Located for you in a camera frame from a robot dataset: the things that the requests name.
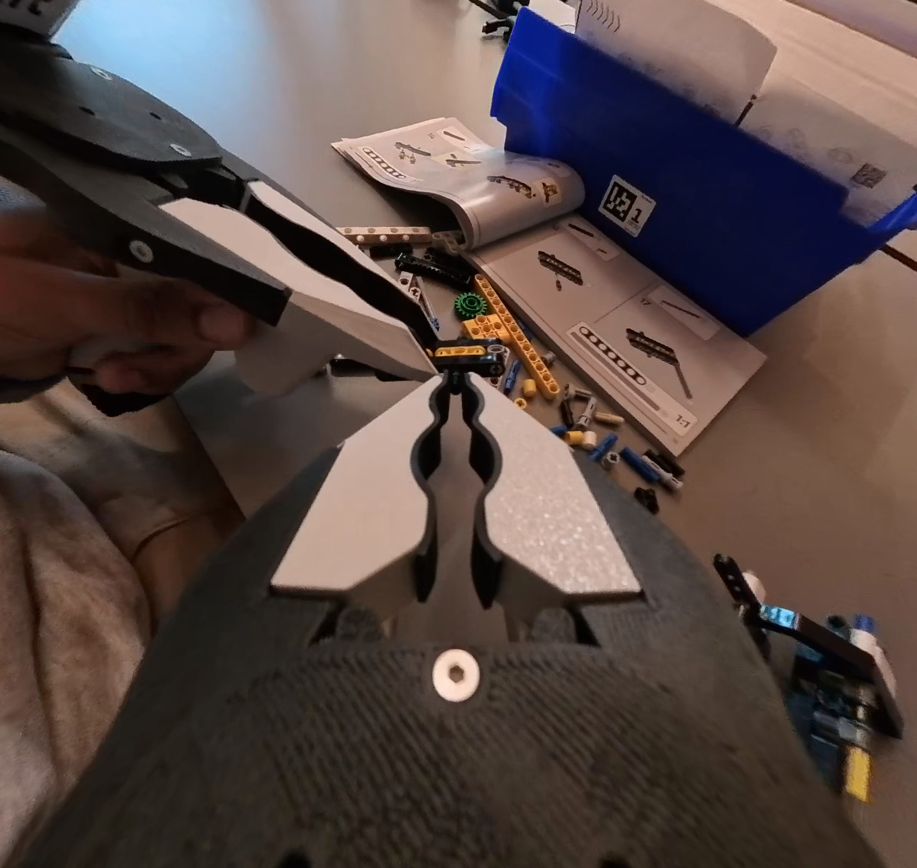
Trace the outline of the black lego beam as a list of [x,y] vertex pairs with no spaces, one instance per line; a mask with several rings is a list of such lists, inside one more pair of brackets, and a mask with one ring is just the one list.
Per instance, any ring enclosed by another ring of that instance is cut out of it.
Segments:
[[421,278],[431,279],[454,290],[473,288],[474,270],[463,259],[437,254],[407,255],[395,258],[395,269]]

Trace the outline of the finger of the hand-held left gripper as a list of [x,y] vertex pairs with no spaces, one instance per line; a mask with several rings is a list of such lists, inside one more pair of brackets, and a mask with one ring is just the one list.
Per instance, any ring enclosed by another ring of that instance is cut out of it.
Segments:
[[427,349],[402,323],[305,266],[243,212],[188,198],[160,209],[290,289],[278,323],[258,323],[235,351],[237,373],[255,392],[292,392],[339,357],[396,380],[423,382],[435,374]]
[[434,350],[438,335],[422,308],[391,275],[344,234],[264,180],[246,186],[243,213],[305,266],[342,284],[373,309],[402,323],[418,344]]

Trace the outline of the scattered small lego pieces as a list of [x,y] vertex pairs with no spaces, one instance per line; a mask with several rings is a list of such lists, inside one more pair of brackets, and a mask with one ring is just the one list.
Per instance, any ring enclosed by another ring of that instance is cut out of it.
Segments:
[[592,392],[565,384],[558,396],[559,423],[549,427],[569,448],[584,452],[590,462],[606,471],[623,464],[641,481],[643,487],[660,488],[671,495],[681,493],[684,468],[659,450],[634,449],[622,440],[619,431],[625,418],[600,408]]

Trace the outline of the person's left hand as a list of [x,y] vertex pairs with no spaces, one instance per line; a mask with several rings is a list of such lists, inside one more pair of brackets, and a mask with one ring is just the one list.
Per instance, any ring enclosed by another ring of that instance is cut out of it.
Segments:
[[190,283],[119,277],[114,263],[58,230],[43,204],[2,181],[2,404],[56,386],[76,367],[74,349],[96,338],[147,347],[91,363],[90,384],[158,401],[255,330],[249,314]]

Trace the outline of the white long lego beam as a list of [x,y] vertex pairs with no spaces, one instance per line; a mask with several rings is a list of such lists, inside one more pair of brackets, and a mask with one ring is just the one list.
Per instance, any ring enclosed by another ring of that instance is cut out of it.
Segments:
[[337,231],[358,247],[432,243],[432,232],[424,226],[344,226],[338,227]]

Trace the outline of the blue storage bin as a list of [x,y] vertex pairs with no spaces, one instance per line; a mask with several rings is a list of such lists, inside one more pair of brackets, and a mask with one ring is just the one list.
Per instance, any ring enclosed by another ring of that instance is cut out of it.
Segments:
[[915,194],[864,227],[839,184],[528,7],[490,114],[510,151],[579,175],[591,223],[743,337],[915,226]]

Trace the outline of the small lego assembly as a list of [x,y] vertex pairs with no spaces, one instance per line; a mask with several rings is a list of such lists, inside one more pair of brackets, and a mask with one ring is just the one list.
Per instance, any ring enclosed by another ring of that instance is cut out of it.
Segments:
[[757,576],[731,556],[715,555],[713,566],[766,662],[773,637],[792,641],[783,699],[794,730],[831,790],[867,804],[877,737],[900,740],[904,732],[897,681],[877,641],[875,621],[863,614],[852,620],[832,614],[817,622],[768,604]]

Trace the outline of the lego instruction booklet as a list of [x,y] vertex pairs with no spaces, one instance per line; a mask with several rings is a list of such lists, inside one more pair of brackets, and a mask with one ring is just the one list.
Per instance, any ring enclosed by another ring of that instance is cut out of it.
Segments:
[[513,315],[671,454],[763,368],[756,347],[586,218],[583,181],[561,160],[488,145],[453,118],[332,145],[371,180],[448,207]]

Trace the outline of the long yellow lego beam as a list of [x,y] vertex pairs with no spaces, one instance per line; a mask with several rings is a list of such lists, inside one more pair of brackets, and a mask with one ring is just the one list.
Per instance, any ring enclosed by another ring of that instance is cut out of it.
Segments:
[[535,351],[530,339],[523,332],[521,324],[515,320],[496,289],[493,288],[485,276],[475,274],[473,282],[476,292],[487,301],[491,312],[499,317],[508,331],[511,337],[511,349],[524,365],[529,378],[535,381],[538,392],[546,401],[555,401],[560,395],[560,387],[544,359]]

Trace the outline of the white paper bag arrow print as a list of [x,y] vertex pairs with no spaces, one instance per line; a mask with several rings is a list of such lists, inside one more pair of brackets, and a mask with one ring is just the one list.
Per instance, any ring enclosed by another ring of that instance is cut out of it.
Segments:
[[705,0],[580,0],[576,35],[732,125],[777,54],[765,35]]

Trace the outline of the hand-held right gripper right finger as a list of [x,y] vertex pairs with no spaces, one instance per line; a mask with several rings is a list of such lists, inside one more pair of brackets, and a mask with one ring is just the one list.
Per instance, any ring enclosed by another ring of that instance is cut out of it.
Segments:
[[572,450],[469,376],[469,464],[480,480],[471,576],[484,609],[525,629],[544,610],[639,599],[643,588]]

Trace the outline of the black yellow lego beam assembly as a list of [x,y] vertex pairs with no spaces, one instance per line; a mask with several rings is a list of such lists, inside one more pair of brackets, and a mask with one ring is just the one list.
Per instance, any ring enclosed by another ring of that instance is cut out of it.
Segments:
[[494,337],[460,337],[442,340],[432,351],[430,360],[439,373],[475,373],[483,378],[498,378],[507,365],[507,347]]

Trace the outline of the light grey long lego beam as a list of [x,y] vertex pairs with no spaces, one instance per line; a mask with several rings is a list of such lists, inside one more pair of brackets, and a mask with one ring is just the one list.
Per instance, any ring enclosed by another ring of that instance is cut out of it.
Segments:
[[422,277],[409,269],[401,269],[398,273],[398,282],[405,293],[416,303],[427,318],[431,328],[439,334],[440,324],[434,312],[431,301],[427,298]]

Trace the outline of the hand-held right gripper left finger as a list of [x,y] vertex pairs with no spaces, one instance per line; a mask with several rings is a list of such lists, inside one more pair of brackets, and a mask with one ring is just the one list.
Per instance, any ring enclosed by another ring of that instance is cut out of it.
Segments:
[[337,599],[380,620],[428,600],[437,516],[428,485],[439,463],[442,379],[418,386],[352,434],[271,576],[280,594]]

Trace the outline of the white paper bag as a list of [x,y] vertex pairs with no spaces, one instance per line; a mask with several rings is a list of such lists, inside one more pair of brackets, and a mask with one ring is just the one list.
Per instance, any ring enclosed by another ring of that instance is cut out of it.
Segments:
[[915,192],[915,94],[888,83],[842,70],[811,85],[773,67],[740,128],[840,186],[863,227]]

